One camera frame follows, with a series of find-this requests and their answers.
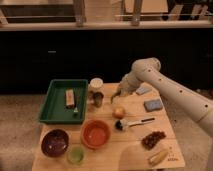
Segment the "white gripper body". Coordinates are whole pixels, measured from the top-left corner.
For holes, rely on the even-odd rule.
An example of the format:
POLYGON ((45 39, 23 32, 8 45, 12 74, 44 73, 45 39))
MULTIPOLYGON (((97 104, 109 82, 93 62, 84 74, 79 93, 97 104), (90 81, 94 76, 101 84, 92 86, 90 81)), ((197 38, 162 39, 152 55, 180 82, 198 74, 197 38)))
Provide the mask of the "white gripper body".
POLYGON ((128 96, 133 93, 132 86, 128 83, 127 76, 124 76, 117 87, 120 96, 128 96))

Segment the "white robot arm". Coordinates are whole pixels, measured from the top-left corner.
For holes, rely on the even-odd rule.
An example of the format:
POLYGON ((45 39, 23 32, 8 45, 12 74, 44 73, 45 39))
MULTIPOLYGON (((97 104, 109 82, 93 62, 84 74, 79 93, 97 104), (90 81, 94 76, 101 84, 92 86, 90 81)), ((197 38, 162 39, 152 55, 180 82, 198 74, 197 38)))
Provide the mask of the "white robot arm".
POLYGON ((160 73, 161 63, 157 58, 136 60, 121 80, 121 94, 132 94, 142 82, 157 89, 163 96, 179 105, 189 117, 213 138, 213 100, 184 87, 160 73))

